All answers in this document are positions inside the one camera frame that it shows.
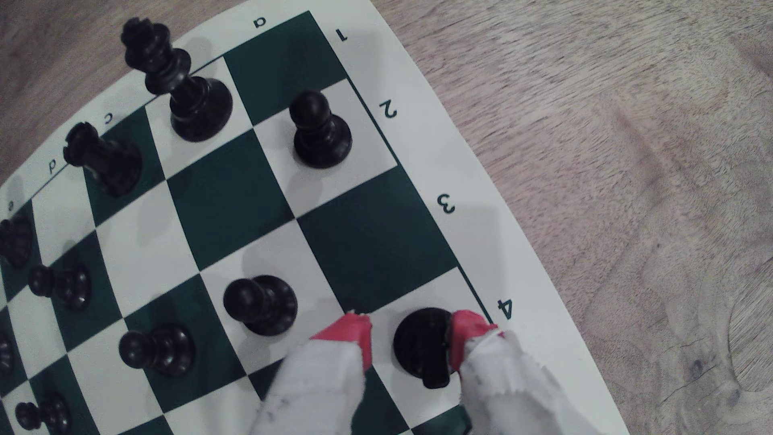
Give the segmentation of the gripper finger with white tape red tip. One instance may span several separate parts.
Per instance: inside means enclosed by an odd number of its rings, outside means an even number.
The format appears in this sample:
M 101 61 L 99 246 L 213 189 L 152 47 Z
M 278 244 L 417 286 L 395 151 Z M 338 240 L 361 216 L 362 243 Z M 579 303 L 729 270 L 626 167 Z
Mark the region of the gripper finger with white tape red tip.
M 346 313 L 281 363 L 253 434 L 351 434 L 372 366 L 372 322 Z
M 599 434 L 517 334 L 469 310 L 451 314 L 449 363 L 474 434 Z

